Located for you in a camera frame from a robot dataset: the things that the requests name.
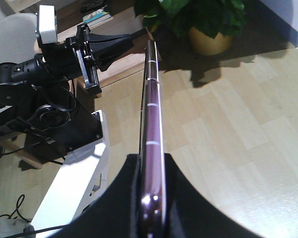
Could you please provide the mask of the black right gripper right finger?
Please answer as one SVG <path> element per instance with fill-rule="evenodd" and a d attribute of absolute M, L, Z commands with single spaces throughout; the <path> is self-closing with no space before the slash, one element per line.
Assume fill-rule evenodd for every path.
<path fill-rule="evenodd" d="M 258 238 L 206 200 L 165 154 L 167 238 Z"/>

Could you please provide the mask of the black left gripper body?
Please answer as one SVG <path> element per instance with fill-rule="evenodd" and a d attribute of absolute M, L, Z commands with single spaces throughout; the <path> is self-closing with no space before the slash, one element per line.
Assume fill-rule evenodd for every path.
<path fill-rule="evenodd" d="M 57 40 L 47 40 L 46 34 L 41 33 L 41 50 L 53 77 L 70 80 L 82 76 L 88 93 L 96 95 L 102 90 L 87 39 L 89 36 L 90 29 L 86 23 L 78 25 L 76 35 L 66 38 L 61 44 L 57 44 Z"/>

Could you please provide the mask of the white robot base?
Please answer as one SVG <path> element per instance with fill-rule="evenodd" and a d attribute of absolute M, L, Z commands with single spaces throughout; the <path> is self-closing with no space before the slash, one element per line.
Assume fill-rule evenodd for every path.
<path fill-rule="evenodd" d="M 35 230 L 69 224 L 106 190 L 109 135 L 106 115 L 100 117 L 102 138 L 70 152 L 58 170 L 31 225 Z"/>

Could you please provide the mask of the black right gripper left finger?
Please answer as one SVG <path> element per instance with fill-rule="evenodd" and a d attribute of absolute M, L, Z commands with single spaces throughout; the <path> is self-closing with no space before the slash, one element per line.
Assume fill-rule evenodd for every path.
<path fill-rule="evenodd" d="M 137 238 L 140 156 L 129 154 L 106 191 L 52 238 Z"/>

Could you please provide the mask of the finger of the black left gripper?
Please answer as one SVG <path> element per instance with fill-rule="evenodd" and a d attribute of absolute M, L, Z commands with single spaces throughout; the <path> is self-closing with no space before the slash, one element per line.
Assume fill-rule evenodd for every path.
<path fill-rule="evenodd" d="M 123 35 L 89 35 L 89 46 L 94 57 L 102 54 L 119 54 L 119 57 L 131 50 L 136 40 L 147 33 L 145 29 L 141 29 L 132 34 Z"/>
<path fill-rule="evenodd" d="M 102 54 L 97 57 L 97 67 L 100 71 L 106 71 L 109 66 L 119 57 L 119 54 Z"/>

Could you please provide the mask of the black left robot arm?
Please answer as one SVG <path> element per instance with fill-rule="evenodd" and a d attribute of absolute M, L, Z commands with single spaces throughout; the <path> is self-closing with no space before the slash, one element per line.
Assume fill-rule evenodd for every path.
<path fill-rule="evenodd" d="M 88 112 L 70 86 L 82 77 L 89 94 L 101 93 L 97 72 L 131 49 L 135 38 L 93 34 L 85 23 L 61 44 L 45 44 L 38 33 L 41 53 L 18 64 L 0 63 L 0 142 L 24 133 L 35 138 L 35 147 L 64 157 L 102 138 L 99 113 Z"/>

